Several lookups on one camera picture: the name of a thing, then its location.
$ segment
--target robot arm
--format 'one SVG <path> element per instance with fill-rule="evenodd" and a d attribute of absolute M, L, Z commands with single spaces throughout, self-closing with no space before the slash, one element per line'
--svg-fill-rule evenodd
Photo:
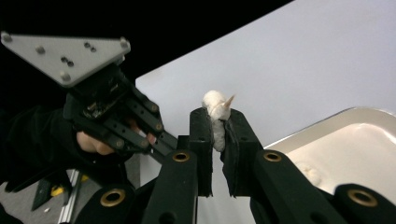
<path fill-rule="evenodd" d="M 124 39 L 10 35 L 2 43 L 26 62 L 52 78 L 67 93 L 64 118 L 121 156 L 150 153 L 158 161 L 172 148 L 175 138 L 164 130 L 159 107 L 140 92 L 118 65 L 131 50 Z M 130 130 L 125 117 L 132 116 L 149 141 Z"/>

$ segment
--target bolt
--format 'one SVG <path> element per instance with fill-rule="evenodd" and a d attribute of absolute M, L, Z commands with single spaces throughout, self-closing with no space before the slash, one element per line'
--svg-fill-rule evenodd
<path fill-rule="evenodd" d="M 156 128 L 158 131 L 160 131 L 160 130 L 163 129 L 163 126 L 162 126 L 160 123 L 158 123 L 158 124 L 155 126 L 155 128 Z"/>
<path fill-rule="evenodd" d="M 143 140 L 143 141 L 140 143 L 140 146 L 141 146 L 141 147 L 147 147 L 148 145 L 149 145 L 149 141 L 148 141 L 147 139 Z"/>
<path fill-rule="evenodd" d="M 39 54 L 44 54 L 46 52 L 46 50 L 43 48 L 43 46 L 37 46 L 35 47 L 35 51 Z"/>
<path fill-rule="evenodd" d="M 2 38 L 4 41 L 6 41 L 6 42 L 11 42 L 11 41 L 12 41 L 12 37 L 11 37 L 9 34 L 7 34 L 7 33 L 2 33 L 2 34 L 1 34 L 1 38 Z"/>
<path fill-rule="evenodd" d="M 152 105 L 152 106 L 151 106 L 151 111 L 152 111 L 152 112 L 157 112 L 157 111 L 158 111 L 158 106 Z"/>
<path fill-rule="evenodd" d="M 69 74 L 64 71 L 61 71 L 60 74 L 63 81 L 70 81 L 71 77 Z"/>
<path fill-rule="evenodd" d="M 117 141 L 116 146 L 117 147 L 123 147 L 124 145 L 124 141 L 122 139 L 120 139 L 119 141 Z"/>
<path fill-rule="evenodd" d="M 120 39 L 120 43 L 123 48 L 128 48 L 128 41 L 124 37 Z"/>

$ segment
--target human hand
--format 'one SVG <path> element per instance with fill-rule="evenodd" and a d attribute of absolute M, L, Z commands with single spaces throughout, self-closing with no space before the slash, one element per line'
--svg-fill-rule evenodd
<path fill-rule="evenodd" d="M 131 130 L 143 135 L 141 129 L 137 126 L 134 119 L 127 119 L 126 122 L 129 124 Z M 150 144 L 155 144 L 156 137 L 152 133 L 146 135 Z M 107 144 L 85 134 L 84 132 L 77 133 L 77 141 L 82 150 L 90 153 L 99 153 L 100 155 L 109 155 L 114 153 L 115 150 Z"/>

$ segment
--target metal bracket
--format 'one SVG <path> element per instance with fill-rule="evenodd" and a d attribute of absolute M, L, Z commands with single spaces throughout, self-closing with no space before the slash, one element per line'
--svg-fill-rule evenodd
<path fill-rule="evenodd" d="M 81 184 L 81 177 L 82 177 L 81 172 L 77 170 L 72 171 L 70 180 L 72 182 L 73 190 L 69 197 L 68 203 L 62 207 L 62 211 L 59 216 L 58 223 L 68 223 L 71 221 L 74 212 L 74 206 L 76 204 L 76 199 L 78 196 L 79 186 Z"/>
<path fill-rule="evenodd" d="M 1 33 L 3 45 L 65 88 L 111 63 L 120 63 L 131 50 L 125 38 L 103 39 L 10 35 Z"/>

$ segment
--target black background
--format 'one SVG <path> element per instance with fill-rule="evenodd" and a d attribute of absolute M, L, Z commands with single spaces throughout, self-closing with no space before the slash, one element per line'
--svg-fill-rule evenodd
<path fill-rule="evenodd" d="M 2 1 L 0 25 L 10 34 L 120 38 L 131 43 L 121 65 L 131 80 L 257 20 L 290 0 L 236 2 Z M 64 91 L 0 47 L 1 106 L 62 106 Z"/>

